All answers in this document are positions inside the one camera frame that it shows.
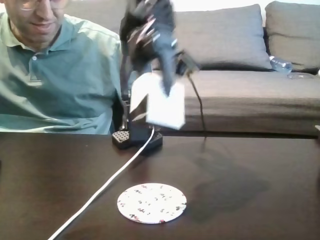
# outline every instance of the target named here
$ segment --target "sofa cushion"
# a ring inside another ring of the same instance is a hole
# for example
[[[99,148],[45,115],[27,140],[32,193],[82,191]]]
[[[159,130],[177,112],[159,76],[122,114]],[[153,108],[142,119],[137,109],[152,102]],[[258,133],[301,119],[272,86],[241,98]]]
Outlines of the sofa cushion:
[[[175,36],[202,69],[270,70],[259,4],[176,12]]]
[[[320,5],[271,2],[266,6],[271,55],[293,63],[293,70],[320,69]]]
[[[200,71],[193,75],[208,131],[316,135],[320,77],[308,73]],[[186,78],[186,124],[202,131],[200,104]]]

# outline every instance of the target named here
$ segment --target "white cable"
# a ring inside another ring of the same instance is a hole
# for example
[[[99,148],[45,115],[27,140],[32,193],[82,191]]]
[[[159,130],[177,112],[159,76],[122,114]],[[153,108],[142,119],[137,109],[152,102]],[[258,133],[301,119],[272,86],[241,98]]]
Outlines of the white cable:
[[[128,167],[136,158],[137,156],[146,148],[148,143],[151,141],[152,137],[155,134],[155,127],[152,128],[152,133],[148,141],[136,152],[136,154],[122,167],[120,168],[109,180],[86,202],[85,205],[72,217],[69,218],[48,240],[54,240],[69,224],[73,222],[94,200],[95,198],[106,189],[106,187],[123,171]]]

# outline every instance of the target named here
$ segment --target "floral coaster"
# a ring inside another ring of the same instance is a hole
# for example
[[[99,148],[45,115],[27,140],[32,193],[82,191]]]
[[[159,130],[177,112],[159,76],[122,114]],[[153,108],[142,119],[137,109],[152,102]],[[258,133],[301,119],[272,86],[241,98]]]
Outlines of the floral coaster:
[[[118,198],[117,206],[126,218],[143,224],[163,224],[179,217],[186,209],[185,195],[175,187],[146,183],[133,186]]]

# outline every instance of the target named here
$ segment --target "white paper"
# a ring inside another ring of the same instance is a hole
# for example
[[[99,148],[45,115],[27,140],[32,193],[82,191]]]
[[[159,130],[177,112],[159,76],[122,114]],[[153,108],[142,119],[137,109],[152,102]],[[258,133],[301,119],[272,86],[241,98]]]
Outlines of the white paper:
[[[163,89],[162,76],[148,72],[134,81],[131,89],[132,112],[148,94],[146,122],[149,124],[181,129],[186,122],[185,116],[185,87],[176,82],[167,96]]]

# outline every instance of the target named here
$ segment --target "wall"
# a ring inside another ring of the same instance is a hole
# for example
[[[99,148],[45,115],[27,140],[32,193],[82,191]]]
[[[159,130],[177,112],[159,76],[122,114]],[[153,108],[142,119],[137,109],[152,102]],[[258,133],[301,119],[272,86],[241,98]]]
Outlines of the wall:
[[[265,7],[273,0],[171,0],[176,11],[208,11],[225,8],[236,8],[249,6],[256,3],[261,5],[262,17],[265,19]],[[320,5],[320,0],[279,0],[284,3],[300,3]],[[0,4],[0,12],[4,12],[5,7]]]

